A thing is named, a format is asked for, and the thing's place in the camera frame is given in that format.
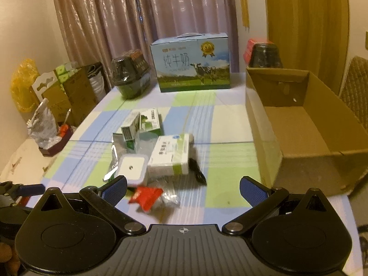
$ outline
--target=open cardboard box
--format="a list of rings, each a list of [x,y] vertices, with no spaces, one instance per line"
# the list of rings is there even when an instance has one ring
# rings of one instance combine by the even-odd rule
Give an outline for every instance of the open cardboard box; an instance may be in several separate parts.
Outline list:
[[[56,82],[42,93],[42,98],[49,100],[49,108],[57,123],[63,123],[68,110],[71,109],[68,123],[77,127],[97,105],[85,67],[69,77],[63,87],[64,90],[60,82]]]
[[[248,68],[246,107],[262,182],[348,193],[368,168],[368,135],[313,73]]]

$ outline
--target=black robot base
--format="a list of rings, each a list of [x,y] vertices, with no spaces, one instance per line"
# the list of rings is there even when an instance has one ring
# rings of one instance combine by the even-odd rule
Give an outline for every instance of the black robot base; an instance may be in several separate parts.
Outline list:
[[[345,275],[351,238],[319,189],[289,194],[245,176],[253,207],[221,230],[146,230],[114,207],[126,189],[124,177],[79,193],[49,188],[15,238],[23,275]]]

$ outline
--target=wall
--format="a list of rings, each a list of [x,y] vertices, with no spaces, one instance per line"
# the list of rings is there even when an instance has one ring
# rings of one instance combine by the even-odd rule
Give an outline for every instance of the wall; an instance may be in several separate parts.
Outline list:
[[[243,54],[247,47],[248,39],[253,37],[267,38],[266,0],[248,0],[249,28],[245,28],[242,23],[240,0],[235,0],[235,2],[236,16],[238,18],[239,68],[240,72],[244,72],[246,65]]]
[[[67,62],[52,0],[0,0],[0,171],[27,137],[9,87],[13,71],[32,58],[40,73]]]
[[[350,34],[345,66],[345,77],[351,59],[360,56],[368,59],[368,50],[365,49],[365,32],[368,31],[368,0],[349,0]]]

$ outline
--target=crosshair symbol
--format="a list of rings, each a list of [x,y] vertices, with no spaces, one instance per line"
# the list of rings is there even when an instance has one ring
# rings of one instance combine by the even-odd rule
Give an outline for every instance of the crosshair symbol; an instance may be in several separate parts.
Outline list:
[[[188,231],[190,231],[188,228],[185,228],[185,227],[183,227],[183,228],[180,228],[179,229],[179,231],[182,233],[182,234],[185,234],[185,233],[187,233]]]

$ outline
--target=brown curtain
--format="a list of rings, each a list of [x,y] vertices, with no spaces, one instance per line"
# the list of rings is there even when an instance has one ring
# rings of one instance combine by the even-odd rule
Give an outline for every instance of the brown curtain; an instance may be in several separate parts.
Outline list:
[[[266,0],[268,37],[284,68],[312,71],[336,94],[344,74],[348,0]]]
[[[234,0],[54,0],[71,61],[110,62],[124,51],[141,49],[151,60],[157,38],[186,32],[226,32],[232,71],[239,70]]]

